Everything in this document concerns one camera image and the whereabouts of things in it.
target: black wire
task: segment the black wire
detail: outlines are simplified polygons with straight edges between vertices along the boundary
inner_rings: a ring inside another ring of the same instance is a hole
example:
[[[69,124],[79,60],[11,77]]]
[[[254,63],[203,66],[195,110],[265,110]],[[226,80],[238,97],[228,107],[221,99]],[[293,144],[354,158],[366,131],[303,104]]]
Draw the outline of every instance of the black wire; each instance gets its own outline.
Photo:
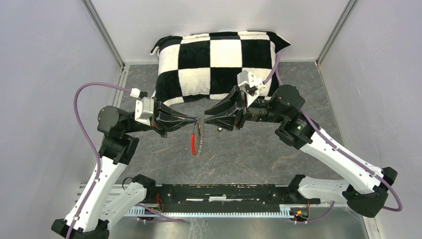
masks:
[[[130,178],[130,179],[132,179],[132,180],[133,180],[133,178],[132,178],[132,177],[127,177],[127,178],[123,179],[123,182],[121,183],[121,187],[123,188],[123,190],[126,190],[126,189],[124,188],[124,183],[125,183],[125,181],[126,181],[128,178]]]

